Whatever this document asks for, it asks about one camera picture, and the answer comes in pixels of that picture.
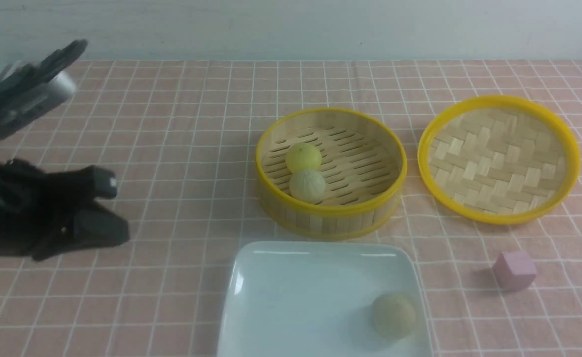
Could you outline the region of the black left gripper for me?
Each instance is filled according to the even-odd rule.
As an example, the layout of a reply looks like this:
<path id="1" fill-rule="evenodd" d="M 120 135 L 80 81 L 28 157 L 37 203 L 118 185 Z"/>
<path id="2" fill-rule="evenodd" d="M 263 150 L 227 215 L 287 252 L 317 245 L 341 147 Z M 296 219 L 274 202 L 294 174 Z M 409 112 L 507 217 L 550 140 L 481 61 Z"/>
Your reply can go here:
<path id="1" fill-rule="evenodd" d="M 114 199 L 114 172 L 98 166 L 46 172 L 28 161 L 0 163 L 0 257 L 41 262 L 130 241 L 126 219 L 95 199 Z M 71 213 L 64 203 L 84 208 Z"/>

